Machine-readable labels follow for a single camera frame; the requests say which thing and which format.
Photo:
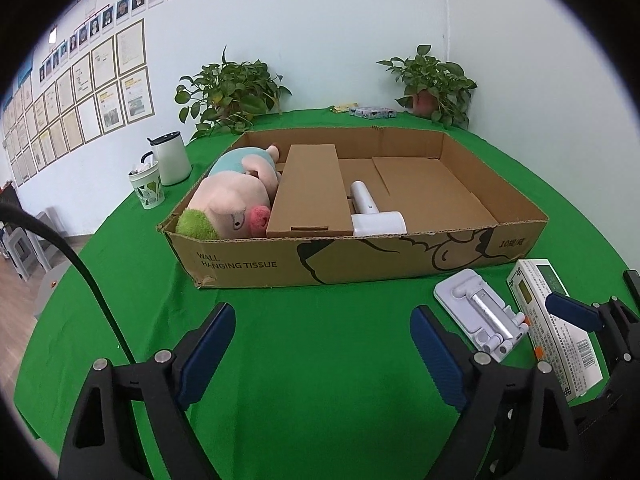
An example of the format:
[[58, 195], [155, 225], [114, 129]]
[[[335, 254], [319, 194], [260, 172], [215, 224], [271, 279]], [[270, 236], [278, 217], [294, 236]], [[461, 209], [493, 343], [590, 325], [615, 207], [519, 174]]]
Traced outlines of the white green medicine box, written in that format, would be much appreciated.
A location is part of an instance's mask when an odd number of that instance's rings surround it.
[[538, 361], [548, 362], [567, 401], [584, 396], [603, 378], [587, 332], [550, 314], [552, 292], [567, 296], [548, 259], [520, 259], [506, 279], [518, 310], [525, 314], [528, 336]]

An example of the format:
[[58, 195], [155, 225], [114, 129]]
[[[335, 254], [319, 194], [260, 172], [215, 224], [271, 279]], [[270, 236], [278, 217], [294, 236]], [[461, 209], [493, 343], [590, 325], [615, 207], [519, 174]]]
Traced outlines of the white hair dryer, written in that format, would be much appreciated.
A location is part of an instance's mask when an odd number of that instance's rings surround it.
[[352, 214], [352, 230], [356, 237], [407, 233], [404, 216], [399, 211], [379, 211], [364, 182], [352, 182], [350, 192], [355, 208]]

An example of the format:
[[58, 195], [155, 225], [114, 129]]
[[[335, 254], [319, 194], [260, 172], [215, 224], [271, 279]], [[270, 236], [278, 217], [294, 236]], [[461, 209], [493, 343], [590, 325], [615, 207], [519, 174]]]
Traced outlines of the patterned tissue pack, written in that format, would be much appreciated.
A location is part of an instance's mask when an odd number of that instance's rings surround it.
[[395, 118], [397, 113], [391, 108], [376, 106], [353, 106], [348, 109], [349, 114], [366, 119]]

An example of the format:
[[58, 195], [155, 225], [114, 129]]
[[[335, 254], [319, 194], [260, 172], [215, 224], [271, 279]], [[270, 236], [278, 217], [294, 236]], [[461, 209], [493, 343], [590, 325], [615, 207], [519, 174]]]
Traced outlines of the brown cardboard inner divider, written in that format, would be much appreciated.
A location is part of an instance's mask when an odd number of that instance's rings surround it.
[[352, 236], [353, 232], [335, 145], [293, 144], [272, 205], [267, 236]]

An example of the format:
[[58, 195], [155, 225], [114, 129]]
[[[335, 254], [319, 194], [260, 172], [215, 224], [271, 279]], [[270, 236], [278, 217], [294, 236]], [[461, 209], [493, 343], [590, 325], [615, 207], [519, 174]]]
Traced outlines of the grey plastic stool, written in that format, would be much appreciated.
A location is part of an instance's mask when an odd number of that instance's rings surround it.
[[1, 247], [9, 255], [12, 266], [22, 281], [29, 281], [36, 264], [44, 272], [53, 269], [52, 261], [58, 248], [44, 237], [8, 222], [1, 222], [1, 232]]

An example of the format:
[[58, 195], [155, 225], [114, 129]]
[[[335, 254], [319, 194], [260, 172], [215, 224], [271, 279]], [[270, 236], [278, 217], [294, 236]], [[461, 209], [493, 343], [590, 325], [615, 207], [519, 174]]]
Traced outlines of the large brown cardboard box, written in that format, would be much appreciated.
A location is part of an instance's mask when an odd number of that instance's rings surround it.
[[396, 127], [250, 132], [239, 146], [280, 151], [334, 144], [350, 213], [350, 185], [367, 185], [379, 211], [399, 211], [407, 233], [383, 236], [194, 240], [175, 232], [185, 203], [160, 224], [199, 288], [280, 287], [415, 278], [524, 257], [547, 216], [447, 133]]

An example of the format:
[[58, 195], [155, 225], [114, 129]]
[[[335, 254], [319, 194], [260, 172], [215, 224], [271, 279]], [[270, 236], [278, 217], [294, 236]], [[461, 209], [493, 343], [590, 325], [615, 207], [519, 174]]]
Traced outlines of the green patterned cup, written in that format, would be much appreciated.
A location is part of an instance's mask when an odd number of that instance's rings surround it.
[[146, 162], [139, 169], [132, 170], [128, 178], [143, 209], [150, 210], [163, 203], [165, 193], [157, 162]]

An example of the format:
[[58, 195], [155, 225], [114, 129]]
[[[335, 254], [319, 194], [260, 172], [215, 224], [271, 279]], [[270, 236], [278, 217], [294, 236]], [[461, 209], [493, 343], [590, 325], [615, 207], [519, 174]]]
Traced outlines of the right potted green plant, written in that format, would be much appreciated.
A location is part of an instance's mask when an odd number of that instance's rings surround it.
[[430, 44], [418, 44], [412, 58], [392, 56], [376, 64], [402, 84], [404, 94], [396, 99], [401, 107], [445, 128], [469, 127], [469, 109], [477, 83], [466, 76], [458, 63], [432, 55]]

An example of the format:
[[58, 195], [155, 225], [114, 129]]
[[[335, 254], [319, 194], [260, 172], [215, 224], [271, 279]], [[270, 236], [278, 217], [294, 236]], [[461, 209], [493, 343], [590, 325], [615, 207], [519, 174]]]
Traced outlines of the yellow cloth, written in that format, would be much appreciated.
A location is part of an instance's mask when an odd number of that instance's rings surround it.
[[341, 105], [332, 105], [330, 107], [330, 111], [334, 114], [343, 114], [349, 113], [351, 110], [354, 110], [358, 106], [357, 103], [347, 103]]

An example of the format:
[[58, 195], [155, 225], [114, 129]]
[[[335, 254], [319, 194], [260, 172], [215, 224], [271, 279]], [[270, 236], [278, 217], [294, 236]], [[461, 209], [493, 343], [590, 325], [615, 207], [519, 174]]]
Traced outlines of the white folding phone stand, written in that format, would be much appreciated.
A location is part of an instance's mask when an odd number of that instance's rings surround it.
[[527, 335], [525, 314], [512, 308], [472, 269], [435, 285], [434, 297], [478, 351], [501, 363]]

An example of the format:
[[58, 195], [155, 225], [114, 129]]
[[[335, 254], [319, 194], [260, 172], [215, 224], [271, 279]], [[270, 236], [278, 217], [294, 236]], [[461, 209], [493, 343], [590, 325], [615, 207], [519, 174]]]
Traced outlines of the pink pig plush toy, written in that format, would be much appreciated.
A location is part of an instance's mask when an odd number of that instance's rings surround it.
[[222, 154], [180, 214], [175, 232], [194, 240], [266, 235], [281, 175], [278, 148], [235, 148]]

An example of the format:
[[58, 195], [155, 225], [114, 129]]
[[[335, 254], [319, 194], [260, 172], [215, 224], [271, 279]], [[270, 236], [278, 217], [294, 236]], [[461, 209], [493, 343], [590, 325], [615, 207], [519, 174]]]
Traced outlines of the left potted green plant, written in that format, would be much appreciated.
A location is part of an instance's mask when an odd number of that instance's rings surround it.
[[228, 60], [224, 49], [219, 63], [203, 65], [195, 75], [179, 79], [174, 96], [180, 106], [178, 118], [183, 125], [188, 119], [194, 123], [192, 140], [226, 133], [240, 136], [254, 126], [256, 117], [282, 112], [282, 99], [293, 95], [282, 79], [262, 60]]

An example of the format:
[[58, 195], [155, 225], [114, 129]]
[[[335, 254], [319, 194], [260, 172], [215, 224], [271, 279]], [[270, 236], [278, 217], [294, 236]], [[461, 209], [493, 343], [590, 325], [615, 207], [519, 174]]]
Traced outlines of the white electric kettle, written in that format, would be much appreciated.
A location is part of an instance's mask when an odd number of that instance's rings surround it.
[[140, 162], [156, 162], [160, 170], [160, 183], [171, 186], [186, 180], [190, 176], [192, 166], [181, 133], [173, 131], [149, 139], [151, 151], [141, 156]]

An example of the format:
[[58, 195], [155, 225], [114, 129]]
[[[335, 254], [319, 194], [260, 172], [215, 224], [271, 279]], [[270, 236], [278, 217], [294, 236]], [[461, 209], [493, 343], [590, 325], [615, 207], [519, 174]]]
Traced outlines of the potted green plant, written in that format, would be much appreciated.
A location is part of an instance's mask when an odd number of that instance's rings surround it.
[[418, 44], [412, 58], [392, 56], [376, 64], [402, 84], [404, 94], [396, 99], [401, 107], [445, 128], [469, 127], [469, 109], [477, 83], [466, 76], [458, 63], [432, 55], [430, 44]]
[[219, 63], [203, 65], [195, 75], [179, 79], [174, 96], [180, 106], [178, 118], [183, 125], [188, 119], [194, 123], [192, 140], [226, 133], [240, 136], [254, 126], [256, 117], [282, 112], [282, 99], [293, 95], [282, 79], [262, 60], [228, 60], [224, 49]]

